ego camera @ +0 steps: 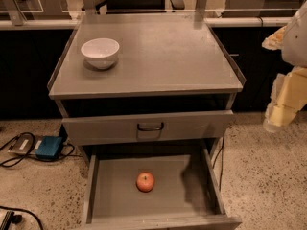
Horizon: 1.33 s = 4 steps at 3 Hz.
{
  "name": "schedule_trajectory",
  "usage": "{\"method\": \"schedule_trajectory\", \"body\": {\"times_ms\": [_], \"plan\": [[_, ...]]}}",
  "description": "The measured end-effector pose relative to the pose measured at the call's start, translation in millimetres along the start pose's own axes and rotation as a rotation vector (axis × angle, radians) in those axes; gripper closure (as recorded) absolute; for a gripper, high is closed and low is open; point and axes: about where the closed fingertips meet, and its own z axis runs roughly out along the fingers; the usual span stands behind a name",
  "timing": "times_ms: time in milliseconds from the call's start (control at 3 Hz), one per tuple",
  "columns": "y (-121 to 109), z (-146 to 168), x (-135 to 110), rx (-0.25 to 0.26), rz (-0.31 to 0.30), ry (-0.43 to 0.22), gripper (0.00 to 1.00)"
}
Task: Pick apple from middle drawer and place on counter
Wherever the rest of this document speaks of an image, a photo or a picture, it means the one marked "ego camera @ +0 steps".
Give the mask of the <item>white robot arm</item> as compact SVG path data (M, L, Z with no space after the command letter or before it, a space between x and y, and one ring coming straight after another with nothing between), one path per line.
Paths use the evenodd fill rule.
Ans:
M286 26L267 37L262 47L280 50L282 59L294 67L286 75L278 74L273 82L263 127L276 133L307 104L307 2Z

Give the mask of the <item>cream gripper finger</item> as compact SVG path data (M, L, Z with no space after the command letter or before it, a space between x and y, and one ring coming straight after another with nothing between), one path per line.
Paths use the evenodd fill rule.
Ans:
M283 37L285 34L286 27L282 27L266 37L262 42L262 47L268 50L281 50L283 47Z
M278 74L265 112L264 129L271 133L280 131L306 104L307 68L295 67L287 75Z

